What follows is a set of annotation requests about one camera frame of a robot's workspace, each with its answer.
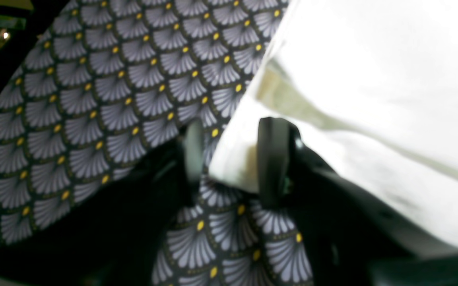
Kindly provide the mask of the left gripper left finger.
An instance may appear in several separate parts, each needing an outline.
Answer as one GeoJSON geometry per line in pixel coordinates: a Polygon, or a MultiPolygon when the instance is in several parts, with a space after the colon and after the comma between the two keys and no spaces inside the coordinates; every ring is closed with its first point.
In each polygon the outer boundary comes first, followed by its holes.
{"type": "Polygon", "coordinates": [[[192,119],[176,138],[177,183],[184,206],[193,207],[203,170],[204,129],[200,119],[192,119]]]}

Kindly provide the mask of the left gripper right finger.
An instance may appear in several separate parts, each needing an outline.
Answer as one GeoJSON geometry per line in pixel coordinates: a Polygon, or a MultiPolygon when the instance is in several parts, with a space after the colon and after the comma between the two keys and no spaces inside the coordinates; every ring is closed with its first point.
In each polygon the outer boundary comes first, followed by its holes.
{"type": "Polygon", "coordinates": [[[297,188],[298,128],[283,118],[266,117],[258,124],[257,171],[260,204],[276,210],[292,204],[297,188]]]}

